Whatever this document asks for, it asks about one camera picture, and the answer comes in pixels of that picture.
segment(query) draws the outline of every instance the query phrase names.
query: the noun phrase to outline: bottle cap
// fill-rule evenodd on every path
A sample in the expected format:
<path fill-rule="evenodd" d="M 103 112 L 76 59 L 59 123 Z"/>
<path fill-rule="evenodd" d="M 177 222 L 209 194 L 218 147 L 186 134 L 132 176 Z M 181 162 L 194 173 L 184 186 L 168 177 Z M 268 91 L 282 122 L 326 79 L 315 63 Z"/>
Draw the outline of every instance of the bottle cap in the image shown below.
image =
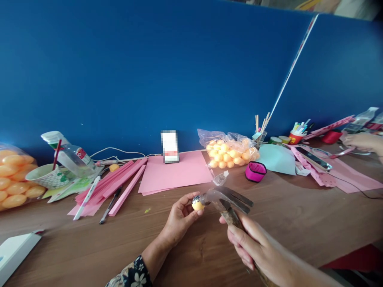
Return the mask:
<path fill-rule="evenodd" d="M 52 132 L 47 132 L 47 133 L 42 134 L 41 137 L 43 138 L 43 140 L 45 140 L 46 142 L 49 143 L 49 142 L 58 142 L 64 136 L 61 132 L 52 131 Z"/>

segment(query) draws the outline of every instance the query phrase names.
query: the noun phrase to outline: bag of ping pong balls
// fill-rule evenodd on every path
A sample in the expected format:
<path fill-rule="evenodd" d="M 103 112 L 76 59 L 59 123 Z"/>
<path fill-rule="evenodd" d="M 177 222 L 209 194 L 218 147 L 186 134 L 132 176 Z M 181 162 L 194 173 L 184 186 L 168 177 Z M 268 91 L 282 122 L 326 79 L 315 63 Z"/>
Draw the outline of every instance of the bag of ping pong balls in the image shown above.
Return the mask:
<path fill-rule="evenodd" d="M 228 169 L 257 160 L 260 155 L 255 143 L 237 133 L 209 132 L 198 129 L 199 143 L 209 154 L 210 168 Z"/>
<path fill-rule="evenodd" d="M 41 198 L 46 188 L 25 180 L 37 167 L 36 160 L 21 149 L 0 143 L 0 211 Z"/>

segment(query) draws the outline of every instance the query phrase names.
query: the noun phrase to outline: smartphone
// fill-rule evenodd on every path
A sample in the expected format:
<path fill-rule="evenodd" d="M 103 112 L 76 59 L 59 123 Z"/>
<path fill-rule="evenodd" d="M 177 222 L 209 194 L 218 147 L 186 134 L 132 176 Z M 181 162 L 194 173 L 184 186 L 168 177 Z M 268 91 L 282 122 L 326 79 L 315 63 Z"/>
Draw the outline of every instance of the smartphone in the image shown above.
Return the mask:
<path fill-rule="evenodd" d="M 324 160 L 318 158 L 317 156 L 313 155 L 312 153 L 310 153 L 309 151 L 306 151 L 305 149 L 301 148 L 301 147 L 296 147 L 296 150 L 298 152 L 300 152 L 303 157 L 308 160 L 311 164 L 313 164 L 314 166 L 324 170 L 324 171 L 329 171 L 332 169 L 332 165 L 328 164 L 327 162 L 325 162 Z"/>
<path fill-rule="evenodd" d="M 178 150 L 177 131 L 161 131 L 161 142 L 163 149 L 164 163 L 180 162 L 180 151 Z"/>

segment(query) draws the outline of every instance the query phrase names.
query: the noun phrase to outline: hammer handle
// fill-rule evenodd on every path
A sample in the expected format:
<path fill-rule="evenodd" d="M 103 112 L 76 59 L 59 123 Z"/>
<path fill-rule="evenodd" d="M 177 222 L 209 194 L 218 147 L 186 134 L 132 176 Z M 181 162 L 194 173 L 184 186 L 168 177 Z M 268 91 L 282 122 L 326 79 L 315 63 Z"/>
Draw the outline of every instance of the hammer handle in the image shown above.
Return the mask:
<path fill-rule="evenodd" d="M 239 220 L 237 214 L 235 213 L 234 209 L 229 208 L 227 211 L 221 212 L 221 215 L 225 219 L 227 225 L 233 224 L 235 227 L 242 229 L 244 232 L 245 229 L 243 228 L 243 225 L 241 221 Z M 274 284 L 269 278 L 266 277 L 266 275 L 259 269 L 255 261 L 253 261 L 255 268 L 257 269 L 258 274 L 261 277 L 261 280 L 263 284 L 267 287 L 278 287 L 278 285 Z"/>

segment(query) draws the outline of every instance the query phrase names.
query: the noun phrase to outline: hammer head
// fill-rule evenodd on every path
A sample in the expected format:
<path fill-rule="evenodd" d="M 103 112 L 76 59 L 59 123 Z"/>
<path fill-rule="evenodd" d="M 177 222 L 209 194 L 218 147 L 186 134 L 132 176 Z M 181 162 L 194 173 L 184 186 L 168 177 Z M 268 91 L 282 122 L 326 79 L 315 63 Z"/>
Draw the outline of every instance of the hammer head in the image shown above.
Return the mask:
<path fill-rule="evenodd" d="M 254 205 L 250 199 L 230 188 L 223 186 L 217 186 L 213 189 L 209 189 L 206 193 L 199 197 L 199 200 L 202 205 L 213 203 L 219 212 L 228 211 L 233 205 L 243 213 L 248 214 L 250 212 L 250 208 L 248 206 L 252 207 Z"/>

